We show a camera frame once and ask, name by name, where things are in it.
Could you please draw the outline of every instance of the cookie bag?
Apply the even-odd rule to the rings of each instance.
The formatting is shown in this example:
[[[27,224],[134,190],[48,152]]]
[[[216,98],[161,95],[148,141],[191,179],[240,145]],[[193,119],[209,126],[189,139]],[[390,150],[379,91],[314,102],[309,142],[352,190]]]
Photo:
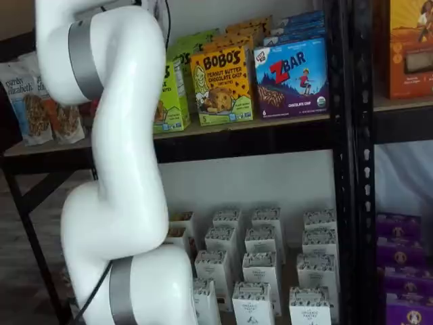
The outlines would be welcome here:
[[[19,57],[19,60],[27,68],[37,85],[38,94],[48,113],[57,142],[60,144],[73,144],[84,139],[85,132],[78,106],[63,106],[51,98],[42,82],[36,52],[24,54]]]
[[[0,81],[18,119],[24,144],[34,146],[52,140],[49,118],[37,85],[22,63],[1,63]]]

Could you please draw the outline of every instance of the blue snack box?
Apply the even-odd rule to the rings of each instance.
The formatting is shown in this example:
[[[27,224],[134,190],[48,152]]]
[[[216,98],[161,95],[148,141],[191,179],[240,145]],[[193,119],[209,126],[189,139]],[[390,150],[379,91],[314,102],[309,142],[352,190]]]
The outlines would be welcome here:
[[[263,118],[327,112],[328,82],[323,38],[254,50],[258,102]]]
[[[293,32],[299,33],[302,30],[308,30],[310,28],[320,28],[325,26],[325,21],[322,20],[316,20],[315,22],[308,22],[306,24],[290,24],[287,25],[284,28],[276,28],[271,30],[272,36],[279,36],[283,34],[290,34]]]
[[[294,34],[283,34],[279,36],[266,37],[263,40],[263,46],[274,46],[294,41],[303,41],[305,39],[316,39],[323,37],[326,33],[325,27],[308,29],[305,32]]]
[[[306,12],[304,14],[283,18],[276,24],[276,27],[284,28],[290,24],[304,24],[305,22],[314,22],[316,20],[322,20],[324,17],[325,14],[323,13],[323,10]]]

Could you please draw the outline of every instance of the robotic arm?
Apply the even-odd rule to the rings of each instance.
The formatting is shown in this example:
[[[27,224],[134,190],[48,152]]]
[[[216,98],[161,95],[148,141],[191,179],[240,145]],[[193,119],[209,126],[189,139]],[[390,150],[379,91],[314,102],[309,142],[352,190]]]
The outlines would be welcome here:
[[[164,39],[140,7],[74,19],[108,2],[36,0],[37,53],[52,98],[71,105],[101,97],[91,138],[99,181],[75,189],[62,211],[72,287],[82,307],[114,260],[84,314],[88,325],[196,324],[188,256],[161,246],[168,212],[152,125]]]

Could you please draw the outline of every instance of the purple snack package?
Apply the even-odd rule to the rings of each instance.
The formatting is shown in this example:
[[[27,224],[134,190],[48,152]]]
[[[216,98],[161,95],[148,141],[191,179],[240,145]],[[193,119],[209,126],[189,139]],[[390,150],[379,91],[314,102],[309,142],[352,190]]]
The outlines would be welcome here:
[[[433,297],[433,269],[385,267],[384,288]]]
[[[433,297],[416,293],[386,293],[387,325],[433,324]]]
[[[376,235],[378,237],[406,237],[420,240],[421,217],[379,212],[376,217]]]
[[[376,263],[385,266],[426,266],[426,252],[420,242],[404,238],[379,237]]]

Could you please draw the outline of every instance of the green snack box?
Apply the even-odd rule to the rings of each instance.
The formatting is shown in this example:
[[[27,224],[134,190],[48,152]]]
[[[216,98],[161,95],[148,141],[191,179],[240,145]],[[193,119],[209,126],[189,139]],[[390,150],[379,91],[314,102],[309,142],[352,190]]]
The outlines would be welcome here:
[[[203,44],[212,40],[212,36],[219,34],[219,29],[206,30],[194,35],[181,37],[176,44],[169,47],[167,51],[168,60],[180,59],[182,65],[183,81],[187,93],[187,101],[190,112],[197,112],[194,83],[191,74],[191,56],[202,50]]]
[[[154,133],[183,131],[189,123],[181,61],[167,61],[162,93],[155,111]]]

